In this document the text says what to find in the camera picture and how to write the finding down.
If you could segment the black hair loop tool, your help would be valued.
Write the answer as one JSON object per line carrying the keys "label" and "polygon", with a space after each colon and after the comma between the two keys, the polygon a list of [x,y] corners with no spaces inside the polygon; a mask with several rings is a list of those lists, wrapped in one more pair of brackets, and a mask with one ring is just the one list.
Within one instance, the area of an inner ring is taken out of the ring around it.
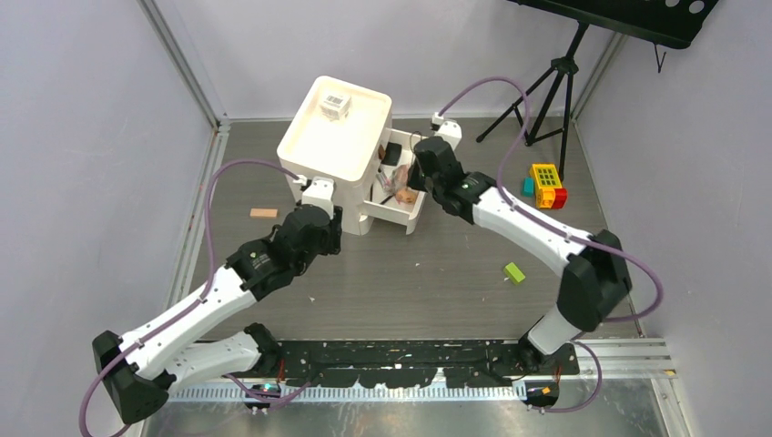
{"label": "black hair loop tool", "polygon": [[416,144],[422,140],[422,133],[419,130],[413,131],[409,135],[409,147],[411,151],[411,159],[414,160],[416,158],[416,152],[415,152],[415,146]]}

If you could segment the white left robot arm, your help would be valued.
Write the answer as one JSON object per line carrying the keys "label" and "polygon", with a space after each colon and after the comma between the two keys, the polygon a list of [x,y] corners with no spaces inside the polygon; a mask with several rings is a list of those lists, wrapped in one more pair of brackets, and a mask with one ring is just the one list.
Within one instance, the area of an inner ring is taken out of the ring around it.
{"label": "white left robot arm", "polygon": [[234,372],[276,372],[281,347],[262,324],[225,340],[196,341],[231,315],[303,275],[318,256],[340,253],[343,209],[297,206],[268,236],[242,244],[213,278],[143,326],[94,338],[96,368],[125,425],[156,413],[189,385]]}

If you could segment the black compact case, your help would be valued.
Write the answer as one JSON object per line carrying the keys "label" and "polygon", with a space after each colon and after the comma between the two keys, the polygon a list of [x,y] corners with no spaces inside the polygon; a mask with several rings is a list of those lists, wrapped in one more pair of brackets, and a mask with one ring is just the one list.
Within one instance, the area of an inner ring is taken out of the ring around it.
{"label": "black compact case", "polygon": [[381,159],[382,165],[396,167],[401,159],[402,147],[398,143],[388,142],[383,158]]}

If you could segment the beige makeup sponge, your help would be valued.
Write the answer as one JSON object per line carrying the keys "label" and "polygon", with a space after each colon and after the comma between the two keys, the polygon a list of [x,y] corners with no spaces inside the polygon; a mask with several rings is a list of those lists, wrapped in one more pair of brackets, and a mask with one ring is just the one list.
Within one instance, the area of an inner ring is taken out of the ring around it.
{"label": "beige makeup sponge", "polygon": [[418,192],[409,188],[402,188],[394,194],[394,198],[401,205],[414,205],[417,197]]}

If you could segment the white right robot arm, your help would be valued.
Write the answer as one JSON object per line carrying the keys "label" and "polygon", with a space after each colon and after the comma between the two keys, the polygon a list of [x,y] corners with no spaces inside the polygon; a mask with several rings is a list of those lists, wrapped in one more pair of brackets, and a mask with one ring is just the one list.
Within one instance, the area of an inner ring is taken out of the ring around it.
{"label": "white right robot arm", "polygon": [[595,330],[631,291],[614,233],[593,235],[524,205],[500,191],[493,178],[463,170],[441,137],[423,139],[413,151],[410,188],[430,194],[447,214],[525,249],[559,276],[556,303],[518,341],[520,362],[529,372],[545,372],[566,342]]}

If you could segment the tan wooden block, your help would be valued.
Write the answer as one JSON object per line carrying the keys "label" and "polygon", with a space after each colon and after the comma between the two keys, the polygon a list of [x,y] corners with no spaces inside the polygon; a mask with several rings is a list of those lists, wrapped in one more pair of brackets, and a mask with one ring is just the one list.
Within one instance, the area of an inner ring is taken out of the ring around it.
{"label": "tan wooden block", "polygon": [[279,211],[276,208],[252,208],[249,216],[252,219],[275,219],[279,216]]}

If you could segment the lime green block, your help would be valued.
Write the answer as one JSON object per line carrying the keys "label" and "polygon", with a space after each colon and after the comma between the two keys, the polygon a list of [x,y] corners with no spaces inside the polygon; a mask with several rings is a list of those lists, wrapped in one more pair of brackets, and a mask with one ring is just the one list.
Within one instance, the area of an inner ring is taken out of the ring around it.
{"label": "lime green block", "polygon": [[513,262],[509,262],[503,268],[503,272],[512,283],[521,283],[525,280],[523,271]]}

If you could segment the black music stand tray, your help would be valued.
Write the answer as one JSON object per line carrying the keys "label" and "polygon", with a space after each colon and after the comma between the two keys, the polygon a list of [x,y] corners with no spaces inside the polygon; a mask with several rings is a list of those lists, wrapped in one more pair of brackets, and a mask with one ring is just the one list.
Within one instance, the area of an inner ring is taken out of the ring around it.
{"label": "black music stand tray", "polygon": [[689,48],[717,0],[522,0],[519,5],[675,50]]}

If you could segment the teal wooden block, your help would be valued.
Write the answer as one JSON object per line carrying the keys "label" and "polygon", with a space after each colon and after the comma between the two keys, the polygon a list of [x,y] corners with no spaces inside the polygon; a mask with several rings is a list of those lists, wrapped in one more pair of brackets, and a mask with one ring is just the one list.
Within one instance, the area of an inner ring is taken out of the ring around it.
{"label": "teal wooden block", "polygon": [[533,178],[525,178],[522,184],[522,194],[525,197],[533,198],[535,196],[536,185]]}

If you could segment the white barcode box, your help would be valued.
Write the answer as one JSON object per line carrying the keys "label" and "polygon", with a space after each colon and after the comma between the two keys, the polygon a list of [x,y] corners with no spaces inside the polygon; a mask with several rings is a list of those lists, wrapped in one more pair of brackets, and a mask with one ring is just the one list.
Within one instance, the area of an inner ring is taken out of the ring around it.
{"label": "white barcode box", "polygon": [[350,94],[325,94],[319,102],[320,113],[331,122],[344,122],[350,114]]}

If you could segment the white drawer organizer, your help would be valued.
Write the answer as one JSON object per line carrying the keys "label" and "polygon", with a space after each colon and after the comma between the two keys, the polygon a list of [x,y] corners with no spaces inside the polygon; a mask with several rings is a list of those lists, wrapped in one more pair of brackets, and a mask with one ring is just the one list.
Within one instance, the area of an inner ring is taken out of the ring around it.
{"label": "white drawer organizer", "polygon": [[[350,94],[352,104],[344,122],[331,122],[319,110],[325,94]],[[277,147],[281,165],[307,178],[331,178],[332,201],[343,208],[342,228],[362,236],[381,219],[405,227],[410,235],[421,214],[424,196],[414,205],[399,204],[383,191],[376,174],[379,150],[388,142],[402,147],[400,164],[411,160],[410,133],[392,127],[391,98],[381,92],[330,77],[317,77]]]}

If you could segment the black makeup pencil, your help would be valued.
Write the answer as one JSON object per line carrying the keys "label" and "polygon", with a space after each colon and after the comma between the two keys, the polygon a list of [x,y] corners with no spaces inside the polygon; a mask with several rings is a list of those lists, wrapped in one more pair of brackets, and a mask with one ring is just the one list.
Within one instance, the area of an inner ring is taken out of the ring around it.
{"label": "black makeup pencil", "polygon": [[390,201],[392,198],[394,198],[395,194],[396,194],[396,193],[391,193],[390,195],[388,195],[388,196],[387,196],[385,199],[383,199],[383,200],[380,202],[380,205],[385,205],[385,204],[386,204],[387,202],[389,202],[389,201]]}

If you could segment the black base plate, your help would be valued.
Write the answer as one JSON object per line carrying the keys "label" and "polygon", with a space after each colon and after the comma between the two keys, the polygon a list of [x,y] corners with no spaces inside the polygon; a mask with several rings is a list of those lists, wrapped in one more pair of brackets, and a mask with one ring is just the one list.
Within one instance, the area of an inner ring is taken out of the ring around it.
{"label": "black base plate", "polygon": [[240,376],[291,387],[425,388],[442,377],[449,388],[504,387],[518,378],[547,380],[579,372],[571,344],[539,358],[508,340],[285,340]]}

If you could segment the yellow toy block house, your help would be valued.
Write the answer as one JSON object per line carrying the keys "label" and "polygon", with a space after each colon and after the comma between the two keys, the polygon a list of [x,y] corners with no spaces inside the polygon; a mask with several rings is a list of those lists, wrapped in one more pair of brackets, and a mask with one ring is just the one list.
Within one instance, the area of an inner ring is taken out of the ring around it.
{"label": "yellow toy block house", "polygon": [[535,205],[540,209],[551,209],[554,190],[563,188],[558,169],[552,163],[534,163],[530,168],[530,177],[534,179]]}

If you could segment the clear plastic bag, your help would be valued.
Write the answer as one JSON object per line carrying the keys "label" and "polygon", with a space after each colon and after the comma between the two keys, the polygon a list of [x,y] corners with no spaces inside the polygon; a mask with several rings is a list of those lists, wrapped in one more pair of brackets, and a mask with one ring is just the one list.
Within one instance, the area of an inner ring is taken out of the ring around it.
{"label": "clear plastic bag", "polygon": [[381,166],[377,173],[377,180],[384,192],[393,195],[401,189],[408,187],[410,170],[410,164],[403,164],[396,167]]}

